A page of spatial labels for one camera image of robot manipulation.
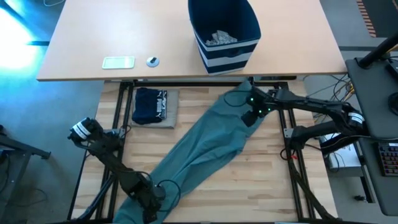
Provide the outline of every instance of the wooden platform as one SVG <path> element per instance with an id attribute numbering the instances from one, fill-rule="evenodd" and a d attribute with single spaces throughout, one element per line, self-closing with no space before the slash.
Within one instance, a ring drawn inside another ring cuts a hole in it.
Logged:
<path id="1" fill-rule="evenodd" d="M 319 0 L 249 0 L 262 38 L 230 77 L 345 74 Z M 105 57 L 134 56 L 133 69 L 102 69 Z M 146 65 L 157 57 L 159 66 Z M 66 1 L 37 75 L 40 81 L 208 77 L 187 0 Z"/>
<path id="2" fill-rule="evenodd" d="M 118 83 L 106 83 L 96 119 L 111 128 L 118 96 Z M 289 88 L 305 95 L 302 82 L 289 82 Z M 192 127 L 199 117 L 230 87 L 180 87 L 175 129 L 133 128 L 127 135 L 123 162 L 136 170 L 150 172 Z M 121 110 L 123 120 L 124 108 Z M 298 125 L 311 126 L 307 111 L 295 110 Z M 316 141 L 309 144 L 318 146 Z M 191 194 L 181 199 L 166 222 L 274 222 L 297 221 L 287 163 L 279 157 L 284 148 L 277 112 L 268 115 L 246 143 L 244 151 L 214 173 Z M 335 203 L 323 163 L 316 149 L 303 150 L 310 187 L 321 204 L 336 214 Z M 72 217 L 81 215 L 100 189 L 103 165 L 95 157 L 87 158 Z M 116 209 L 127 196 L 119 188 Z M 303 193 L 303 210 L 307 213 Z"/>

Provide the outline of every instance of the smartphone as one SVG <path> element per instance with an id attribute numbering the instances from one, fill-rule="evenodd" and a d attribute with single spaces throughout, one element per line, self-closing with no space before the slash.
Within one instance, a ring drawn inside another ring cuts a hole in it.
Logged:
<path id="1" fill-rule="evenodd" d="M 135 57 L 106 57 L 102 69 L 129 69 L 134 68 Z"/>

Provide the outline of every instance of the wire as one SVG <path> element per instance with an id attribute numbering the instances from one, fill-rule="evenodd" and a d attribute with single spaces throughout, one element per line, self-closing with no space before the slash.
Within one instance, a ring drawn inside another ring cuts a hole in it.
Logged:
<path id="1" fill-rule="evenodd" d="M 139 173 L 139 174 L 145 174 L 146 176 L 148 176 L 149 181 L 152 183 L 151 186 L 153 186 L 154 180 L 152 179 L 150 174 L 148 174 L 147 172 L 144 172 L 144 171 L 133 171 L 133 172 L 136 172 L 136 173 Z"/>
<path id="2" fill-rule="evenodd" d="M 333 88 L 333 96 L 336 98 L 336 100 L 338 100 L 338 98 L 337 98 L 337 96 L 336 96 L 336 88 L 337 88 L 338 84 L 344 79 L 345 76 L 347 76 L 347 74 L 343 75 L 343 77 L 340 78 L 340 79 L 338 80 L 338 82 L 336 82 L 336 85 L 335 85 L 335 87 Z"/>
<path id="3" fill-rule="evenodd" d="M 344 162 L 343 156 L 341 156 L 341 155 L 338 154 L 337 152 L 334 152 L 334 154 L 335 154 L 335 157 L 336 157 L 336 155 L 337 155 L 337 156 L 340 156 L 341 161 L 343 162 L 344 167 L 346 167 L 346 163 Z"/>
<path id="4" fill-rule="evenodd" d="M 318 149 L 318 150 L 322 150 L 322 149 L 320 149 L 319 147 L 316 147 L 316 146 L 313 146 L 313 145 L 310 145 L 310 144 L 306 144 L 305 146 L 309 146 L 309 147 L 312 147 L 312 148 L 314 148 L 314 149 Z"/>
<path id="5" fill-rule="evenodd" d="M 337 78 L 337 77 L 335 77 L 334 75 L 329 75 L 330 77 L 332 77 L 332 78 L 334 78 L 335 80 L 340 80 L 339 78 Z"/>
<path id="6" fill-rule="evenodd" d="M 53 3 L 53 4 L 47 4 L 47 3 L 45 2 L 45 0 L 43 0 L 43 4 L 44 4 L 44 6 L 52 7 L 52 6 L 56 6 L 57 4 L 63 3 L 64 1 L 65 1 L 65 0 L 60 0 L 59 2 L 56 2 L 56 3 Z"/>
<path id="7" fill-rule="evenodd" d="M 228 105 L 228 106 L 230 106 L 230 107 L 241 107 L 241 106 L 243 106 L 243 105 L 245 105 L 246 104 L 246 100 L 244 101 L 244 103 L 242 103 L 241 105 L 231 105 L 230 103 L 228 103 L 227 101 L 226 101 L 226 96 L 228 96 L 228 94 L 230 94 L 230 93 L 250 93 L 250 91 L 244 91 L 244 90 L 233 90 L 233 91 L 229 91 L 229 92 L 227 92 L 227 93 L 225 93 L 225 95 L 224 95 L 224 102 Z"/>
<path id="8" fill-rule="evenodd" d="M 282 149 L 281 152 L 279 153 L 279 156 L 280 156 L 281 159 L 287 161 L 287 157 L 284 157 L 284 156 L 283 156 L 283 153 L 284 153 L 285 151 L 286 151 L 286 148 Z M 295 153 L 296 153 L 296 150 L 293 149 L 293 152 L 292 152 L 291 157 L 293 157 Z"/>
<path id="9" fill-rule="evenodd" d="M 176 183 L 174 180 L 169 180 L 169 179 L 162 180 L 157 185 L 160 186 L 160 184 L 163 183 L 163 182 L 171 182 L 178 188 L 178 200 L 177 200 L 177 203 L 175 203 L 176 199 L 174 199 L 172 204 L 170 205 L 169 209 L 167 209 L 167 210 L 159 210 L 159 212 L 171 212 L 178 205 L 178 203 L 180 202 L 180 199 L 181 199 L 181 188 L 180 188 L 180 186 L 178 186 L 178 183 Z"/>
<path id="10" fill-rule="evenodd" d="M 317 94 L 317 93 L 319 93 L 319 92 L 321 92 L 321 91 L 323 91 L 323 90 L 327 90 L 327 89 L 329 89 L 330 87 L 333 87 L 334 85 L 335 85 L 335 84 L 332 84 L 332 85 L 330 85 L 330 86 L 324 87 L 324 88 L 322 88 L 322 89 L 316 91 L 315 93 L 309 94 L 307 97 L 310 97 L 310 96 L 312 96 L 312 95 L 315 95 L 315 94 Z"/>
<path id="11" fill-rule="evenodd" d="M 14 206 L 14 207 L 20 207 L 20 208 L 30 207 L 32 205 L 35 205 L 35 204 L 38 204 L 38 203 L 41 203 L 41 202 L 46 202 L 46 201 L 49 200 L 49 196 L 47 195 L 47 193 L 45 193 L 44 190 L 38 189 L 38 188 L 33 188 L 33 190 L 41 192 L 44 195 L 44 198 L 40 199 L 40 200 L 37 200 L 35 202 L 32 202 L 32 203 L 26 203 L 26 204 L 18 204 L 18 203 L 10 202 L 8 200 L 4 200 L 4 199 L 1 199 L 1 200 L 6 202 L 7 205 Z"/>
<path id="12" fill-rule="evenodd" d="M 352 96 L 354 95 L 354 89 L 350 90 L 349 92 L 347 92 L 347 94 L 344 96 L 344 102 L 346 102 L 347 100 L 349 100 Z"/>
<path id="13" fill-rule="evenodd" d="M 306 75 L 306 76 L 304 76 L 304 78 L 303 78 L 303 82 L 305 81 L 305 79 L 307 78 L 307 77 L 309 77 L 310 75 Z"/>
<path id="14" fill-rule="evenodd" d="M 326 168 L 328 169 L 329 172 L 331 173 L 337 173 L 340 170 L 340 162 L 338 161 L 338 159 L 336 158 L 336 162 L 337 162 L 337 169 L 336 170 L 332 170 L 330 168 L 330 154 L 327 155 L 327 157 L 325 158 L 325 163 L 326 163 Z"/>
<path id="15" fill-rule="evenodd" d="M 352 135 L 352 136 L 342 137 L 341 139 L 337 140 L 335 143 L 333 143 L 333 144 L 331 144 L 329 146 L 322 147 L 322 150 L 336 145 L 338 142 L 340 142 L 343 139 L 349 139 L 349 138 L 367 138 L 367 139 L 373 139 L 373 140 L 376 140 L 376 141 L 396 141 L 396 140 L 398 140 L 398 138 L 379 139 L 379 138 L 372 138 L 371 136 Z"/>
<path id="16" fill-rule="evenodd" d="M 6 169 L 6 181 L 4 181 L 4 185 L 0 189 L 0 194 L 4 191 L 4 189 L 7 187 L 8 184 L 8 178 L 10 176 L 10 165 L 11 165 L 11 159 L 10 155 L 6 154 L 7 156 L 7 169 Z"/>
<path id="17" fill-rule="evenodd" d="M 128 124 L 127 124 L 127 125 L 124 125 L 124 126 L 121 126 L 120 128 L 122 129 L 122 128 L 124 128 L 124 127 L 125 127 L 125 129 L 126 129 L 126 132 L 125 132 L 122 136 L 120 136 L 121 139 L 125 138 L 125 137 L 126 137 L 126 134 L 129 133 L 129 132 L 131 131 L 131 128 L 132 128 L 131 125 L 128 125 Z"/>

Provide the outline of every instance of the blue folded shirt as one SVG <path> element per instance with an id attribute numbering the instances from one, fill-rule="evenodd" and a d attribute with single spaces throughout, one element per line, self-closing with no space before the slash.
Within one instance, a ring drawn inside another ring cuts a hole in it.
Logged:
<path id="1" fill-rule="evenodd" d="M 139 88 L 132 120 L 141 125 L 161 122 L 166 118 L 166 97 L 165 90 Z"/>

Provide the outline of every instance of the wooden table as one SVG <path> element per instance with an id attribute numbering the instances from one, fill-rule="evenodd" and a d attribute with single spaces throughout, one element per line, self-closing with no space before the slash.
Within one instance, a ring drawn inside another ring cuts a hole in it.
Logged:
<path id="1" fill-rule="evenodd" d="M 222 76 L 346 73 L 319 0 L 249 0 L 262 38 L 245 69 Z M 103 70 L 105 57 L 135 56 L 133 69 Z M 149 68 L 146 60 L 158 57 Z M 48 80 L 208 77 L 187 0 L 67 1 L 37 75 Z"/>
<path id="2" fill-rule="evenodd" d="M 306 95 L 302 82 L 291 81 L 289 88 L 297 95 Z M 118 83 L 106 83 L 104 86 L 96 115 L 96 119 L 104 128 L 112 127 L 118 89 Z M 179 87 L 175 129 L 132 128 L 126 138 L 124 164 L 136 170 L 150 172 L 208 107 L 230 89 L 230 87 Z M 122 124 L 125 105 L 126 102 L 122 106 L 119 125 Z M 297 125 L 313 125 L 310 112 L 294 110 L 294 113 Z M 316 141 L 308 143 L 318 146 Z M 172 211 L 166 221 L 297 221 L 287 163 L 279 157 L 279 152 L 283 148 L 281 125 L 278 113 L 275 111 L 268 115 L 247 141 L 242 154 L 181 199 L 178 207 Z M 303 156 L 311 190 L 321 204 L 336 216 L 321 152 L 306 147 Z M 81 215 L 92 202 L 100 189 L 102 176 L 102 163 L 93 156 L 88 157 L 81 175 L 72 217 Z M 303 193 L 300 195 L 303 211 L 306 213 Z M 119 188 L 116 209 L 126 197 Z"/>

